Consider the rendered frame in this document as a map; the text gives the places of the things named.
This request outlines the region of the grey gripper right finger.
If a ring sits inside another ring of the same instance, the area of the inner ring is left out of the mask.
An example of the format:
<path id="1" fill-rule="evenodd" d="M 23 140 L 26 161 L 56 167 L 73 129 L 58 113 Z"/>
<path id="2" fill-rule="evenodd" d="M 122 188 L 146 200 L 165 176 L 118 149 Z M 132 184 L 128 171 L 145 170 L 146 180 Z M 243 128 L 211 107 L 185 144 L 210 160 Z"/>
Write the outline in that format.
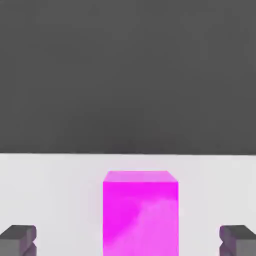
<path id="1" fill-rule="evenodd" d="M 219 256 L 256 256 L 256 234 L 245 225 L 222 225 Z"/>

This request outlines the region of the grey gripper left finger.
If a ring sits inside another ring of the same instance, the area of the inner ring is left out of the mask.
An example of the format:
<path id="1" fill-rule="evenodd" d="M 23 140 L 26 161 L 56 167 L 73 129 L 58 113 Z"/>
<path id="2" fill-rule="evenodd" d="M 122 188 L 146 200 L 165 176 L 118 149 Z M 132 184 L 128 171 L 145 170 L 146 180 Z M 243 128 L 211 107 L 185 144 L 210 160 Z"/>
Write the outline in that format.
<path id="1" fill-rule="evenodd" d="M 0 256 L 37 256 L 34 225 L 11 225 L 0 234 Z"/>

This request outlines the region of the large magenta box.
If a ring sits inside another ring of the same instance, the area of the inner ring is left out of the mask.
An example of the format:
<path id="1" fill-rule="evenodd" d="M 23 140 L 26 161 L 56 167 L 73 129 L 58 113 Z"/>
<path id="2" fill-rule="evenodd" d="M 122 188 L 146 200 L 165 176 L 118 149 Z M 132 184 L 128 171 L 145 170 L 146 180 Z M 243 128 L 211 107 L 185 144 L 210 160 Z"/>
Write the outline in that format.
<path id="1" fill-rule="evenodd" d="M 109 171 L 103 256 L 179 256 L 179 183 L 168 171 Z"/>

